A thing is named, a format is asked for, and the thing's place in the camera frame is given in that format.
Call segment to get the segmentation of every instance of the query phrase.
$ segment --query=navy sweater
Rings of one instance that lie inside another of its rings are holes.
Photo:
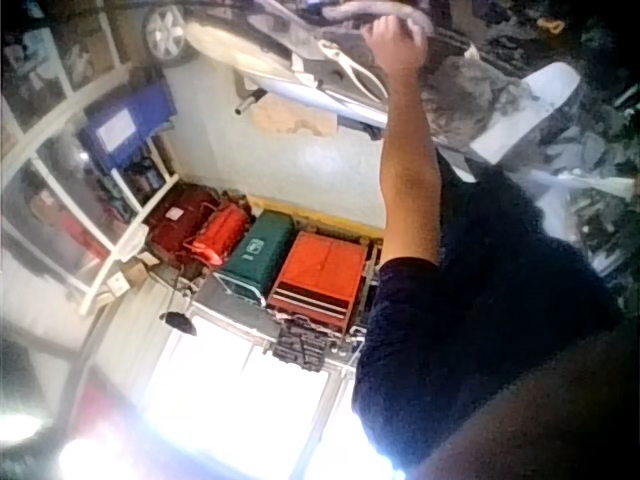
[[[397,258],[380,269],[357,367],[353,409],[405,470],[517,377],[621,320],[582,255],[543,233],[501,172],[456,199],[440,267]]]

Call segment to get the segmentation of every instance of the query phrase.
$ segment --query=person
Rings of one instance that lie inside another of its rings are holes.
[[[464,184],[442,159],[420,96],[421,32],[384,17],[363,35],[390,96],[384,244],[353,410],[378,451],[420,478],[573,474],[576,452],[609,451],[611,437],[597,433],[610,429],[594,424],[619,425],[635,337],[617,331],[623,317],[601,279],[544,233],[541,212],[503,172],[483,168]],[[582,433],[583,444],[563,443]]]

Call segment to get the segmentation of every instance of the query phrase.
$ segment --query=green toolbox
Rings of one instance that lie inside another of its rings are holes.
[[[294,238],[289,215],[265,210],[214,275],[228,293],[264,307]]]

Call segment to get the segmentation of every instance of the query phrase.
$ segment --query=hand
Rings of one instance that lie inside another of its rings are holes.
[[[389,77],[416,75],[427,57],[427,40],[417,25],[407,27],[395,16],[382,17],[363,27],[362,35],[376,63]]]

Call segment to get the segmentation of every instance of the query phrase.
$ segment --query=yellow strip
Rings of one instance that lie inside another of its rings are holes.
[[[358,222],[352,222],[345,218],[334,217],[326,213],[308,210],[297,205],[273,200],[271,198],[254,197],[248,195],[247,199],[252,208],[262,208],[264,210],[275,210],[276,212],[286,213],[294,218],[310,220],[312,223],[323,224],[329,227],[344,230],[357,236],[366,237],[371,240],[382,239],[384,231],[381,228],[371,227]]]

